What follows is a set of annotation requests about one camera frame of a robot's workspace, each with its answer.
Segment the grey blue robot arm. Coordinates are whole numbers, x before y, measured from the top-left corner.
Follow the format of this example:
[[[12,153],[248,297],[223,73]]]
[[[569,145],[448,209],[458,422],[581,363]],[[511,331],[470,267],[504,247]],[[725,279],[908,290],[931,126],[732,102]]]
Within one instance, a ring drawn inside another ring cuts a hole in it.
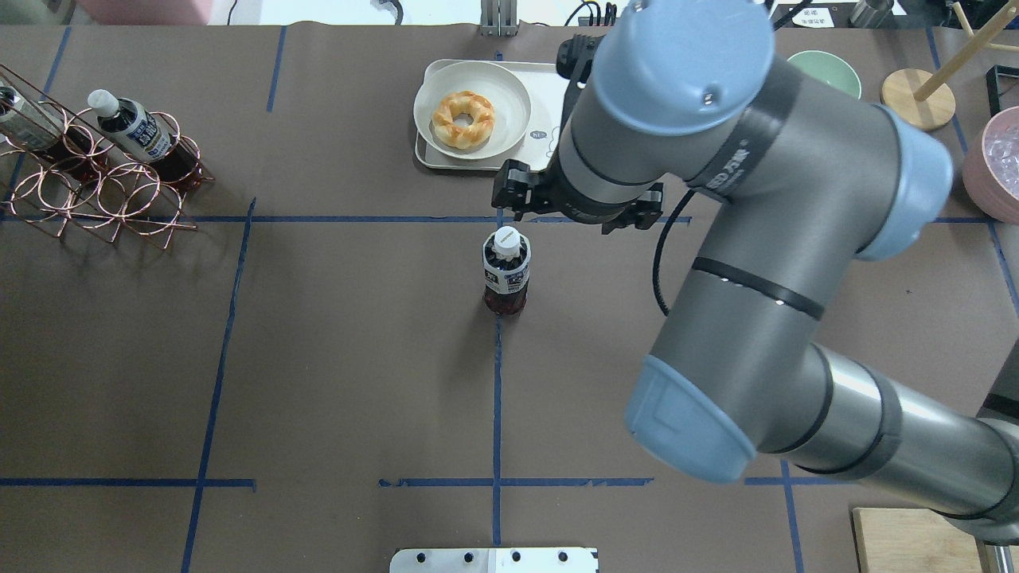
[[[715,483],[773,454],[1016,544],[1016,400],[960,415],[813,342],[852,261],[938,217],[945,146],[795,68],[752,1],[633,1],[564,41],[556,70],[584,84],[556,151],[545,170],[506,161],[494,207],[648,229],[668,173],[720,202],[627,404],[633,439]]]

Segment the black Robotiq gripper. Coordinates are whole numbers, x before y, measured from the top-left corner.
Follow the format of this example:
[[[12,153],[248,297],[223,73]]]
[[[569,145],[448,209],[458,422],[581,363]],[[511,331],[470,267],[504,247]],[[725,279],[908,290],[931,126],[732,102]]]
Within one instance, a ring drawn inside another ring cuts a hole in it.
[[[579,224],[600,225],[601,233],[608,235],[627,226],[648,231],[662,217],[664,196],[665,185],[654,183],[634,198],[596,200],[568,181],[557,160],[534,171],[523,161],[507,159],[495,174],[491,205],[511,211],[516,222],[529,213],[560,213]]]

